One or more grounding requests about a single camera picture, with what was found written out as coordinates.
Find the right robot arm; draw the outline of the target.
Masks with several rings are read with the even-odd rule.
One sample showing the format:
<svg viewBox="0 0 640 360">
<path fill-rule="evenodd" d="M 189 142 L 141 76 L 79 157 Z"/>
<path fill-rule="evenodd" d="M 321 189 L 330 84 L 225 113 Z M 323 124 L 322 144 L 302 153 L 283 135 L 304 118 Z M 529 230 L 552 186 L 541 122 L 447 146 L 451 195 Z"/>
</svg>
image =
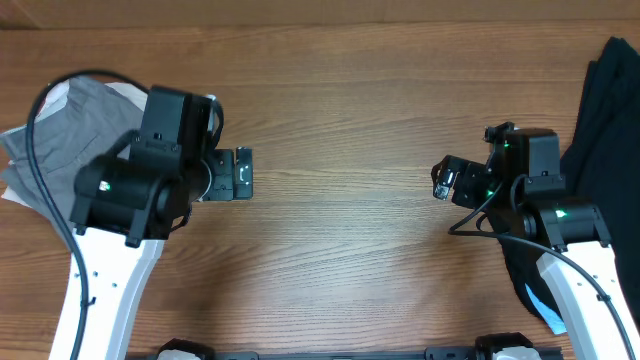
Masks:
<svg viewBox="0 0 640 360">
<path fill-rule="evenodd" d="M 507 122 L 484 134 L 485 163 L 447 155 L 433 195 L 470 209 L 450 234 L 524 248 L 558 307 L 579 359 L 636 359 L 639 332 L 621 289 L 612 237 L 599 208 L 566 192 L 551 129 Z"/>
</svg>

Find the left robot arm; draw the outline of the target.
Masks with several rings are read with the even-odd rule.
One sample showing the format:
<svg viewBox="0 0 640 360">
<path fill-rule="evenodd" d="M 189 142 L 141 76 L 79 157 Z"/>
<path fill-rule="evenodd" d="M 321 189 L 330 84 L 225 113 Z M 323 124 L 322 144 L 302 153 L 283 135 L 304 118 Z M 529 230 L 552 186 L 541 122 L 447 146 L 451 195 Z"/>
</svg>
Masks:
<svg viewBox="0 0 640 360">
<path fill-rule="evenodd" d="M 124 358 L 150 274 L 193 204 L 252 198 L 252 151 L 219 148 L 223 124 L 215 96 L 155 86 L 140 128 L 80 168 L 70 221 L 83 260 L 50 358 Z"/>
</svg>

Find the grey shorts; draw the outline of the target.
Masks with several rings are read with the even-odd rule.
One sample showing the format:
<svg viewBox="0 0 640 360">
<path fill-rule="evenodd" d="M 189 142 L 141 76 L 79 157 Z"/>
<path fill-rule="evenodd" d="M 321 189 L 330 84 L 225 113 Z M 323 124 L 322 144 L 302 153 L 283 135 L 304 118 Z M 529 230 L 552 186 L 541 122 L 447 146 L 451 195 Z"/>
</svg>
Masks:
<svg viewBox="0 0 640 360">
<path fill-rule="evenodd" d="M 73 183 L 78 170 L 108 150 L 130 129 L 141 125 L 144 110 L 105 83 L 89 77 L 69 80 L 64 108 L 35 122 L 34 151 L 46 186 L 69 230 L 69 215 L 74 203 Z M 10 157 L 10 165 L 1 179 L 36 212 L 46 217 L 62 238 L 37 188 L 26 154 L 26 126 L 1 135 L 1 144 Z"/>
</svg>

